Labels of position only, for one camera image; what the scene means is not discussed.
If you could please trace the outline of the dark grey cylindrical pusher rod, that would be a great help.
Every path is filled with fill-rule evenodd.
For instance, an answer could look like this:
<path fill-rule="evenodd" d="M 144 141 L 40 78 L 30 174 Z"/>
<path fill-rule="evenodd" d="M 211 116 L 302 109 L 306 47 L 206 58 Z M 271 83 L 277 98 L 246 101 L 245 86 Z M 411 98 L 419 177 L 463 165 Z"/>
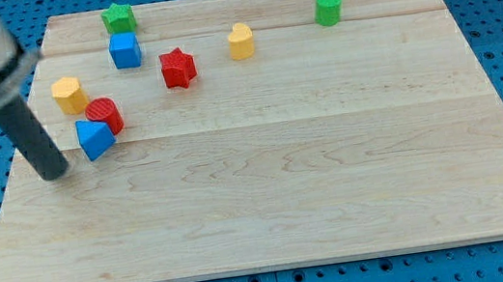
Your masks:
<path fill-rule="evenodd" d="M 43 180 L 66 174 L 69 162 L 22 97 L 0 107 L 0 128 Z"/>

